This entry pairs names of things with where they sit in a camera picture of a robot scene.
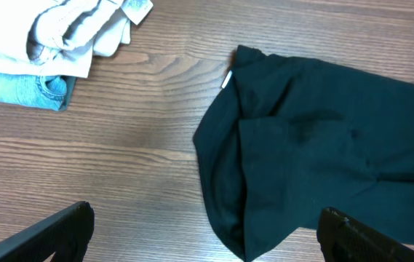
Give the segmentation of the black t-shirt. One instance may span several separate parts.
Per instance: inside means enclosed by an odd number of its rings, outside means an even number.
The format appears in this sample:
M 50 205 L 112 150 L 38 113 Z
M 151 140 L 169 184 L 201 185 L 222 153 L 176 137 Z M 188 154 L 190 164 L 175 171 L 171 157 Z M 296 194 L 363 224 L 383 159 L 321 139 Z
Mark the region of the black t-shirt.
M 212 230 L 244 261 L 326 207 L 414 245 L 414 84 L 241 45 L 194 145 Z

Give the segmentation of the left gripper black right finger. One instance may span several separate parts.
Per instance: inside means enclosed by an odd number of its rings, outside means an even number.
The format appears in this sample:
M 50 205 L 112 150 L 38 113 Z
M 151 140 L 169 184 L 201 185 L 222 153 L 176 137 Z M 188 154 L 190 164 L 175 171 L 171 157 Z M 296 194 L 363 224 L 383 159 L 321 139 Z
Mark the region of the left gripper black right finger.
M 414 250 L 333 207 L 320 214 L 317 240 L 325 262 L 414 262 Z

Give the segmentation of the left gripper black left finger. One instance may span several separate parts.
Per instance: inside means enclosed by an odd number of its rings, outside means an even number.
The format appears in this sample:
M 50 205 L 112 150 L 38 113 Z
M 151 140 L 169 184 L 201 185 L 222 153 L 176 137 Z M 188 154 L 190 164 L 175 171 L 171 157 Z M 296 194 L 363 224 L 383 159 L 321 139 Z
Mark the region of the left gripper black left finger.
M 0 262 L 82 262 L 95 227 L 89 202 L 77 202 L 0 242 Z

